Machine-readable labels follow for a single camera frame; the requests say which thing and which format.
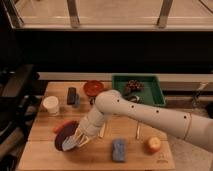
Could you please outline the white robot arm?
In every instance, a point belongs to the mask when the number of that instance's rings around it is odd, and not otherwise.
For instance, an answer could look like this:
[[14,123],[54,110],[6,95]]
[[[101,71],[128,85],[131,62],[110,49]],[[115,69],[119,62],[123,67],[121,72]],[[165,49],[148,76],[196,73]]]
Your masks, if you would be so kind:
[[125,100],[117,90],[100,93],[72,136],[62,144],[65,151],[95,138],[110,114],[127,116],[213,153],[213,119]]

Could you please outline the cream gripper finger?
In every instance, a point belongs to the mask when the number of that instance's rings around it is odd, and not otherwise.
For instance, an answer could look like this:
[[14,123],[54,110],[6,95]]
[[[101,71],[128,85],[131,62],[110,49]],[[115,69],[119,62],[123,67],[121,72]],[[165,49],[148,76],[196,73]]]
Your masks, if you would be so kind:
[[80,136],[77,137],[77,146],[82,147],[85,144],[87,144],[89,141],[90,141],[90,139],[87,136],[80,135]]
[[75,131],[75,133],[72,136],[70,136],[70,137],[77,141],[77,137],[80,136],[80,135],[83,135],[83,133],[82,133],[82,131],[80,129],[77,129]]

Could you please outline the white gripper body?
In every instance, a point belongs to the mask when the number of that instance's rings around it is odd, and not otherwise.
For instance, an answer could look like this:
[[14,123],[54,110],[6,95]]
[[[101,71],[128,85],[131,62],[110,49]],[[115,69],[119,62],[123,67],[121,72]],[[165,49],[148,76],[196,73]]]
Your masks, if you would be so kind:
[[79,122],[79,129],[88,137],[96,137],[107,120],[107,115],[92,108]]

